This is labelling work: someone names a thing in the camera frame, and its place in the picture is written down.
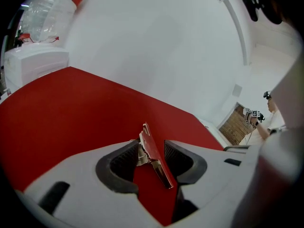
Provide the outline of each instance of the person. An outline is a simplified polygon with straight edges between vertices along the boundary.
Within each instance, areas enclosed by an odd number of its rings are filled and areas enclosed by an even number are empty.
[[[267,99],[268,110],[271,112],[270,116],[262,123],[256,117],[252,117],[250,122],[255,126],[255,130],[247,134],[239,145],[261,145],[270,136],[271,129],[285,125],[284,119],[271,95]]]

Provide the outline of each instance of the red tabletop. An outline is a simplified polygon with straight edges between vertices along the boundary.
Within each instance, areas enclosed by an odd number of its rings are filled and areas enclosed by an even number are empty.
[[[145,122],[162,158],[166,139],[222,150],[193,115],[68,67],[27,84],[0,104],[0,161],[13,188],[23,191],[71,155],[138,138]],[[134,183],[143,206],[160,223],[170,224],[176,187],[165,189],[148,164],[135,169]]]

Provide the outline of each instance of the white cloth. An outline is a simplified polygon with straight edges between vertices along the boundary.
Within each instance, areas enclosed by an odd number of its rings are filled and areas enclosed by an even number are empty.
[[[285,125],[284,119],[280,111],[272,112],[269,117],[267,117],[262,123],[263,127],[271,130],[273,128],[282,127]],[[247,134],[239,145],[259,145],[264,143],[263,138],[257,129],[252,131],[252,134]]]

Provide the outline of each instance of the metal clip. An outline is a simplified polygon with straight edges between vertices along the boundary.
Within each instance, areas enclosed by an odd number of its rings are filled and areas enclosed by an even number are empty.
[[[161,159],[160,153],[156,148],[156,144],[147,123],[143,125],[143,130],[139,134],[139,137],[140,145],[138,149],[137,166],[148,163],[152,164],[154,170],[156,171],[164,186],[168,189],[173,188],[173,182],[170,180],[169,172],[163,168],[165,165]]]

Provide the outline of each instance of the person's arm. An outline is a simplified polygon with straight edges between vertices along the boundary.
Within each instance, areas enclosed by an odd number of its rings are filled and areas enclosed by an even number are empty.
[[[270,136],[268,129],[263,127],[262,124],[260,123],[260,121],[257,120],[256,117],[252,117],[250,121],[253,124],[257,123],[256,129],[257,129],[258,133],[261,135],[263,140],[266,140]]]

